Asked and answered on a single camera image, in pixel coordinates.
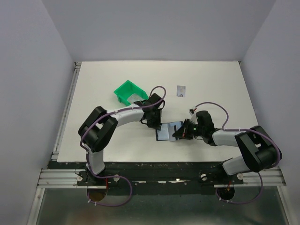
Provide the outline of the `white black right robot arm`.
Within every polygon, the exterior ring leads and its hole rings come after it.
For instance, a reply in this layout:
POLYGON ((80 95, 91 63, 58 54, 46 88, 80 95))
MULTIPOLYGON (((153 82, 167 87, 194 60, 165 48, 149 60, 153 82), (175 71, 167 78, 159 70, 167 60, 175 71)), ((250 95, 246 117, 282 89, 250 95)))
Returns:
POLYGON ((185 119, 180 128, 174 129, 172 137, 186 140, 200 137, 210 146, 231 146, 240 150, 240 156, 224 161, 222 168, 216 171, 216 179, 222 184, 238 173, 258 173, 277 166, 282 159, 280 149, 261 126, 240 130, 218 129, 208 111, 197 112, 195 119, 196 122, 185 119))

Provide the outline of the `blue leather card holder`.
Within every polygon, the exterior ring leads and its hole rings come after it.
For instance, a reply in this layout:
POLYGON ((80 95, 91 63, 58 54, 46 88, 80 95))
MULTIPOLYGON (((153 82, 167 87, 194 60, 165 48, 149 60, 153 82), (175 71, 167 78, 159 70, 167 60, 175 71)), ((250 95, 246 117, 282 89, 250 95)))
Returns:
POLYGON ((156 129, 156 141, 169 141, 168 124, 169 123, 162 123, 161 129, 156 129))

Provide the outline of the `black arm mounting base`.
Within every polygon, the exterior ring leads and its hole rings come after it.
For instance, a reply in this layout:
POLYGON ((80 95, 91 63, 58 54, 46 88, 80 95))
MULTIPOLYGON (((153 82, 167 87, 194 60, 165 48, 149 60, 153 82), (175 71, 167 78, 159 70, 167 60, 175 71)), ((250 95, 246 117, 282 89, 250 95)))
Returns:
POLYGON ((77 185, 108 188, 110 195, 212 195, 215 186, 240 185, 237 175, 227 175, 220 162, 108 162, 95 178, 80 171, 77 185))

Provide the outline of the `grey striped credit card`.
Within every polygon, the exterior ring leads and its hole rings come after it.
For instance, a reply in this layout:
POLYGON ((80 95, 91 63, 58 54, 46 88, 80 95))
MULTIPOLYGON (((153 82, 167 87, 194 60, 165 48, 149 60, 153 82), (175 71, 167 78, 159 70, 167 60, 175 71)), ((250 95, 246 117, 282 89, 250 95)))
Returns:
POLYGON ((179 140, 178 137, 174 137, 173 134, 182 126, 182 122, 172 122, 168 124, 168 134, 169 134, 169 141, 174 142, 179 140))

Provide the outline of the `green plastic bin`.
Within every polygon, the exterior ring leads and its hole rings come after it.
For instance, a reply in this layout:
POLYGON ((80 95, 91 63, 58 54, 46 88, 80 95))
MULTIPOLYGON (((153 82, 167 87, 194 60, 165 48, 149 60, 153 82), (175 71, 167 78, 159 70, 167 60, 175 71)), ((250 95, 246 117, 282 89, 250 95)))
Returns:
POLYGON ((132 83, 130 80, 125 81, 120 87, 118 87, 115 91, 114 94, 117 96, 117 99, 120 103, 124 104, 125 106, 131 105, 128 101, 127 98, 132 95, 133 93, 138 94, 141 96, 144 100, 148 99, 147 93, 139 88, 137 85, 132 83))

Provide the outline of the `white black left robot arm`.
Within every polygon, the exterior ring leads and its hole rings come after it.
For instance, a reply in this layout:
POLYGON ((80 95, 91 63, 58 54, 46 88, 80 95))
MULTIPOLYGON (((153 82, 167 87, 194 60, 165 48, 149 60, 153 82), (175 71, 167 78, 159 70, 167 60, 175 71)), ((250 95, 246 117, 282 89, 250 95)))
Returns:
POLYGON ((132 122, 140 122, 148 128, 161 129, 161 111, 165 101, 154 93, 146 100, 136 101, 120 109, 108 111, 96 107, 80 126, 80 147, 86 151, 88 180, 93 185, 103 182, 105 169, 104 149, 109 144, 116 128, 132 122))

